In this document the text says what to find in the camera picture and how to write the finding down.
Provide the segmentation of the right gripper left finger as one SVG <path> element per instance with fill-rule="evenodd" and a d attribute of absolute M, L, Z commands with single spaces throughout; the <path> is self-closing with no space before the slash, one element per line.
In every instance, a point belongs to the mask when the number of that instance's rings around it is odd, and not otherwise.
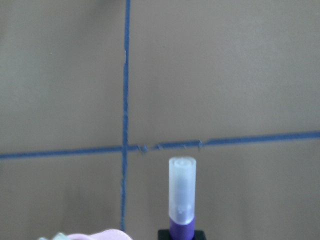
<path fill-rule="evenodd" d="M 169 229 L 159 229 L 157 232 L 157 240 L 171 240 Z"/>

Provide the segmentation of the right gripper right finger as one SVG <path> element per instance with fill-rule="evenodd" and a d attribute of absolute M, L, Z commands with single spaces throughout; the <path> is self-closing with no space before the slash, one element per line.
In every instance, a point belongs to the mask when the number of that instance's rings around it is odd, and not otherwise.
<path fill-rule="evenodd" d="M 207 240 L 205 232 L 203 230 L 195 230 L 193 240 Z"/>

